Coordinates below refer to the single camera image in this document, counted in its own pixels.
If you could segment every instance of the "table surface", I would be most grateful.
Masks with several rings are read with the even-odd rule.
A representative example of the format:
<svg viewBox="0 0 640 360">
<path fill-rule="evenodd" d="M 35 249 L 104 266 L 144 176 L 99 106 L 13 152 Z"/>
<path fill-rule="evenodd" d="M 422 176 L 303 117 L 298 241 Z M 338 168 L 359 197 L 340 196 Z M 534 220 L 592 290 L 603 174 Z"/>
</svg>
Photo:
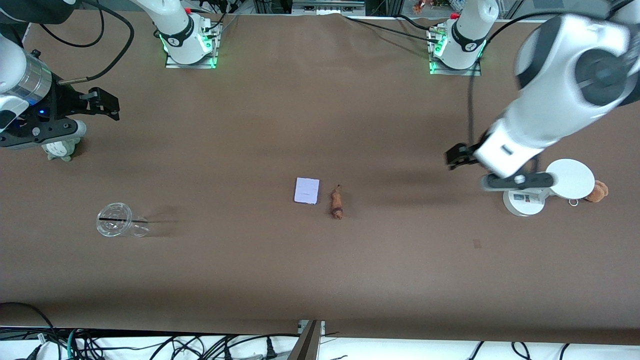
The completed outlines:
<svg viewBox="0 0 640 360">
<path fill-rule="evenodd" d="M 217 69 L 165 69 L 150 19 L 123 14 L 131 49 L 77 86 L 115 94 L 121 120 L 83 117 L 70 163 L 0 152 L 0 300 L 69 327 L 254 333 L 321 318 L 345 336 L 640 343 L 638 104 L 543 153 L 542 168 L 587 164 L 608 198 L 552 198 L 518 218 L 480 190 L 481 167 L 447 170 L 444 151 L 467 138 L 468 78 L 429 75 L 419 40 L 340 15 L 241 16 Z M 87 42 L 97 19 L 78 11 L 51 28 Z M 89 49 L 37 26 L 26 47 L 63 78 L 94 74 L 127 36 L 106 21 Z M 534 27 L 485 51 L 478 133 L 517 96 L 513 60 Z M 321 180 L 318 205 L 292 201 L 297 177 Z M 97 212 L 118 201 L 153 236 L 100 236 Z"/>
</svg>

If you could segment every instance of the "small brown toy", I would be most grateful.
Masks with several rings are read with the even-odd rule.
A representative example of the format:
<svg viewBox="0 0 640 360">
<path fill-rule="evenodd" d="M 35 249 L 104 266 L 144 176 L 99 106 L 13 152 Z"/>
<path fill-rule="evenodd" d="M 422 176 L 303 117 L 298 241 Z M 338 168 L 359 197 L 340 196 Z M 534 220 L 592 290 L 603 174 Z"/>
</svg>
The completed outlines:
<svg viewBox="0 0 640 360">
<path fill-rule="evenodd" d="M 331 194 L 331 215 L 333 218 L 342 220 L 344 213 L 342 212 L 342 196 L 340 195 L 340 185 L 336 186 Z"/>
<path fill-rule="evenodd" d="M 588 202 L 600 202 L 609 194 L 609 188 L 603 182 L 596 180 L 596 186 L 593 191 L 584 198 Z"/>
</svg>

